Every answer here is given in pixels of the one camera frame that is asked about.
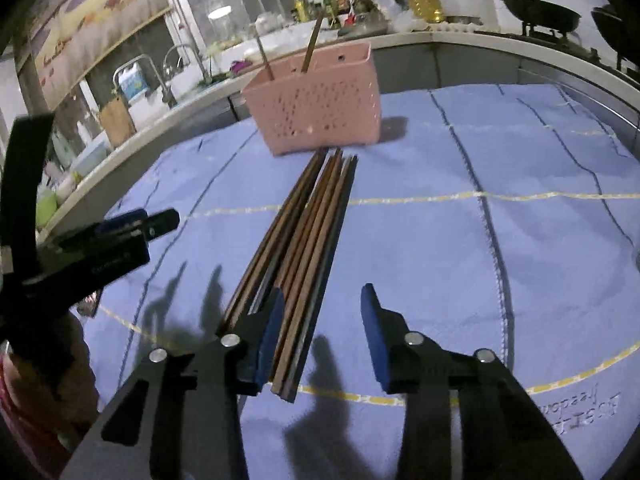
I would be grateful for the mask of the person's left hand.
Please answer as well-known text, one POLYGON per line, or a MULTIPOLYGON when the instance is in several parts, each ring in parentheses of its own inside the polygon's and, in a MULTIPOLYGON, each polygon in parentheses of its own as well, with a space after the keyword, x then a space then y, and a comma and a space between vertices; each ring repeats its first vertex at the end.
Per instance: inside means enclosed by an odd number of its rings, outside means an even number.
POLYGON ((96 376, 81 322, 67 315, 72 362, 54 386, 10 350, 1 360, 1 415, 21 451, 53 477, 99 416, 96 376))

